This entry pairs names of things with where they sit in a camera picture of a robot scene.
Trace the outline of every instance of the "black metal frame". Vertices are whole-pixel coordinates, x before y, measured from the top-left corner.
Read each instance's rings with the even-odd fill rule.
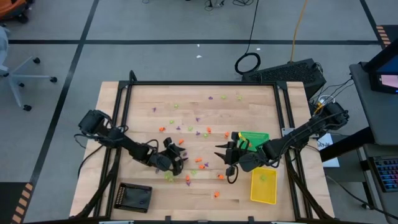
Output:
[[[120,81],[119,85],[118,85],[118,92],[116,94],[116,101],[115,101],[115,106],[114,106],[114,111],[113,111],[113,122],[114,124],[116,124],[116,118],[118,115],[118,111],[119,111],[119,107],[120,107],[120,102],[121,102],[121,95],[123,92],[123,89],[125,87],[127,87],[127,94],[126,94],[126,100],[124,102],[124,108],[123,108],[123,115],[122,115],[122,121],[121,121],[121,125],[125,125],[126,121],[127,121],[127,114],[128,114],[128,108],[129,108],[129,103],[130,103],[130,99],[131,99],[131,90],[132,87],[134,85],[236,85],[236,86],[242,86],[242,85],[252,85],[252,86],[258,86],[258,85],[263,85],[263,86],[272,86],[274,89],[274,96],[275,96],[275,105],[276,105],[276,109],[277,109],[277,114],[278,114],[278,120],[279,120],[279,126],[280,126],[280,133],[282,135],[282,128],[285,127],[285,123],[284,123],[284,117],[282,114],[282,106],[280,103],[280,96],[279,96],[279,87],[281,87],[281,89],[283,89],[283,94],[284,94],[284,100],[285,100],[285,104],[286,104],[286,110],[287,110],[287,117],[289,120],[289,125],[291,128],[294,128],[294,119],[293,119],[293,112],[292,112],[292,108],[290,105],[290,99],[289,99],[289,94],[287,92],[287,85],[286,82],[261,82],[261,83],[253,83],[253,82],[185,82],[185,81],[166,81],[166,82],[152,82],[152,81],[143,81],[143,82],[139,82],[137,81],[134,73],[130,73],[130,80],[129,81]],[[108,166],[109,166],[109,158],[111,155],[111,151],[112,149],[107,149],[106,150],[106,154],[104,157],[104,163],[103,163],[103,168],[102,168],[102,173],[101,173],[101,180],[100,183],[101,184],[103,182],[104,177],[106,177],[106,174],[108,172]],[[119,168],[119,161],[120,161],[120,155],[121,155],[121,148],[117,148],[116,149],[116,155],[115,155],[115,159],[114,162],[116,163],[117,167]],[[302,165],[302,159],[300,156],[299,152],[295,152],[295,156],[296,158],[296,166],[297,166],[297,170],[298,170],[298,174],[301,178],[301,180],[303,181],[304,185],[306,185],[305,183],[305,176],[304,176],[304,171],[303,171],[303,165]],[[290,158],[290,154],[286,153],[285,154],[285,160],[286,163],[291,163],[291,158]],[[115,175],[115,177],[113,178],[113,180],[111,181],[111,186],[109,188],[109,197],[108,197],[108,201],[106,204],[106,217],[111,217],[111,212],[112,212],[112,204],[113,204],[113,198],[114,198],[114,190],[116,188],[116,179],[117,179],[117,175]],[[311,210],[311,206],[308,202],[308,200],[303,197],[303,202],[305,205],[305,213],[306,213],[306,218],[302,218],[300,215],[300,207],[299,207],[299,201],[297,198],[297,192],[296,192],[296,187],[295,187],[295,183],[292,180],[292,178],[289,177],[289,185],[290,185],[290,193],[292,196],[292,203],[293,203],[293,210],[294,210],[294,216],[295,216],[295,220],[296,222],[309,222],[311,221],[312,223],[316,223],[316,222],[320,222],[320,223],[327,223],[327,220],[314,220],[312,217],[312,210]],[[98,201],[98,203],[96,204],[95,207],[95,212],[94,212],[94,217],[97,217],[99,215],[99,211],[101,208],[101,200]],[[254,223],[254,217],[248,217],[248,221],[249,223]],[[154,221],[142,221],[142,220],[137,220],[135,222],[139,222],[139,223],[152,223]],[[171,223],[171,217],[166,216],[165,217],[165,223]],[[189,222],[185,222],[185,221],[180,221],[178,223],[192,223],[192,221]],[[217,222],[217,223],[247,223],[247,222]]]

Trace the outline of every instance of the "office chair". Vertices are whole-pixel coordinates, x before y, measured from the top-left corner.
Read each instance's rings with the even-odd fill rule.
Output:
[[[7,50],[8,37],[6,34],[6,30],[3,27],[0,27],[0,72],[3,73],[2,77],[8,79],[9,86],[11,87],[12,94],[14,95],[18,106],[21,107],[23,110],[30,111],[32,107],[30,105],[24,105],[22,103],[19,88],[23,88],[25,85],[19,80],[23,78],[46,78],[49,79],[52,83],[56,83],[58,80],[56,77],[50,77],[48,75],[28,75],[26,73],[21,73],[28,63],[33,62],[35,64],[39,64],[39,58],[33,59],[33,57],[29,57],[14,69],[10,69],[4,66],[3,63],[7,57]]]

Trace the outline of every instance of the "table leg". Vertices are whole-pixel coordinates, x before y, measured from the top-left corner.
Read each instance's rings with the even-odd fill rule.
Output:
[[[364,128],[357,133],[322,149],[320,151],[322,162],[336,158],[367,143],[374,143],[373,133],[370,127]]]

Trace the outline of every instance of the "yellow cable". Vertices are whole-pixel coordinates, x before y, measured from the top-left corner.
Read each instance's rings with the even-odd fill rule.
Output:
[[[296,29],[294,29],[293,44],[292,44],[292,55],[290,56],[290,62],[293,62],[294,43],[296,42],[297,29],[299,29],[300,22],[303,19],[303,14],[304,14],[305,6],[307,6],[307,2],[308,2],[308,0],[305,0],[303,9],[301,10],[301,13],[300,13],[300,18],[298,19],[298,22],[297,22],[297,25],[296,25]]]

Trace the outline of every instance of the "wooden tabletop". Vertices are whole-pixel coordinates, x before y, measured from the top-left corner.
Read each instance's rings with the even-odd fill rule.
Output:
[[[113,113],[117,86],[117,82],[103,82],[97,110]],[[300,126],[310,118],[303,84],[288,83],[288,87],[295,125]],[[285,125],[288,125],[282,92],[280,98]],[[257,131],[269,133],[271,139],[281,137],[271,86],[136,85],[132,88],[127,125],[126,135],[137,142],[157,139],[162,143],[167,137],[175,142],[184,139],[181,147],[187,149],[189,160],[185,162],[182,173],[175,177],[175,182],[170,183],[164,179],[163,172],[156,174],[155,168],[132,160],[127,150],[122,150],[116,190],[120,182],[125,182],[151,186],[153,192],[148,213],[113,209],[113,220],[164,220],[167,215],[172,220],[245,221],[248,216],[253,216],[256,221],[295,220],[284,159],[277,168],[276,205],[250,201],[251,172],[245,173],[240,169],[235,184],[217,178],[218,174],[225,173],[227,165],[214,155],[214,152],[224,153],[225,149],[214,146],[226,143],[225,132]],[[193,127],[192,131],[188,130],[189,126]],[[160,133],[160,127],[166,127],[166,130]],[[211,128],[212,134],[204,138],[207,127]],[[312,140],[310,145],[317,146]],[[85,157],[98,146],[97,142],[88,141]],[[104,152],[99,151],[83,166],[70,215],[82,210],[98,188]],[[197,157],[208,162],[209,168],[199,170],[195,163]],[[319,153],[305,147],[302,160],[309,191],[323,209],[334,216]],[[192,170],[197,170],[197,174],[191,175]],[[185,183],[186,175],[191,178],[190,186]],[[220,192],[218,198],[213,196],[216,191]],[[297,192],[304,217],[301,193]],[[102,215],[107,198],[108,191],[103,195]]]

